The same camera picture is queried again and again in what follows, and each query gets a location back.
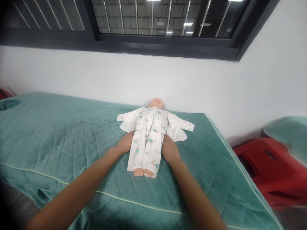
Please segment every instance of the doll head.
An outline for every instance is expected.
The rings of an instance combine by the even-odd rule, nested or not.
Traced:
[[[152,106],[156,106],[160,109],[163,109],[162,100],[160,98],[154,98],[149,104],[149,107],[152,107]]]

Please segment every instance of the floor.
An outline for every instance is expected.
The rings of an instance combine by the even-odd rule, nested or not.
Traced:
[[[285,230],[307,229],[307,207],[288,207],[274,213]]]

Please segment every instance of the dark floor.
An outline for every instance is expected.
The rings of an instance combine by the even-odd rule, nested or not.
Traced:
[[[22,227],[39,212],[39,208],[17,189],[6,184],[1,184],[2,186],[8,206],[12,210],[13,219],[17,226]],[[284,230],[307,229],[307,207],[288,207],[284,210],[274,210],[274,213],[283,225]]]
[[[307,207],[287,207],[274,213],[285,230],[307,229]]]

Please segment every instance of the white baby outfit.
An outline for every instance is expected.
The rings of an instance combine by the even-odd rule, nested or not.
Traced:
[[[157,177],[160,166],[164,134],[169,135],[174,142],[184,141],[186,134],[182,129],[194,129],[192,123],[156,106],[120,114],[117,120],[124,121],[121,124],[122,130],[135,130],[127,170],[148,169],[154,173],[153,177]]]

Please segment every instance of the red plastic stool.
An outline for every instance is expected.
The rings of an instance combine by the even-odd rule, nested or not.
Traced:
[[[261,138],[234,152],[271,207],[307,204],[307,168],[288,153],[285,145]]]

